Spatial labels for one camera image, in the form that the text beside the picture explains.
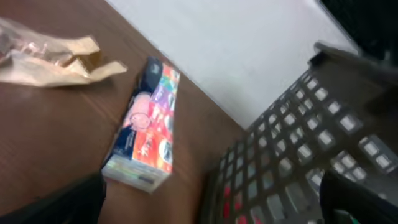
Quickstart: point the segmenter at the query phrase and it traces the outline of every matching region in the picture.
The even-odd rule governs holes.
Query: brown table surface
[[[1,0],[0,16],[59,37],[93,35],[129,71],[68,88],[0,84],[0,215],[99,170],[146,57],[167,59],[104,0]],[[203,174],[242,129],[182,76],[174,172],[152,195],[108,181],[99,223],[192,223]]]

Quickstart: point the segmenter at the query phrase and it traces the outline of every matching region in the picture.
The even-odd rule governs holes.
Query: dark brown surface
[[[0,16],[59,37],[91,34],[129,71],[90,86],[0,84],[0,215],[100,168],[146,57],[166,58],[102,0],[0,2]],[[241,128],[185,76],[178,91],[174,172],[153,195],[109,180],[100,223],[191,223],[203,173]]]

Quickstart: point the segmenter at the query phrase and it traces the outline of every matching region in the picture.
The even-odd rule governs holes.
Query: plastic wrapper
[[[32,86],[81,85],[125,72],[104,64],[91,37],[59,39],[0,18],[0,82]]]
[[[147,192],[172,173],[173,120],[180,74],[149,58],[103,174]]]

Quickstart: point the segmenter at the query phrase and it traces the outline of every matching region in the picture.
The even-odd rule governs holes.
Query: rectangular package
[[[174,106],[180,74],[150,57],[103,174],[147,192],[172,172]]]

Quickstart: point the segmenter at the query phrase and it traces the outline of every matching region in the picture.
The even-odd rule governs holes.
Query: white wall
[[[313,0],[107,0],[243,128],[303,73],[313,44],[349,42]]]

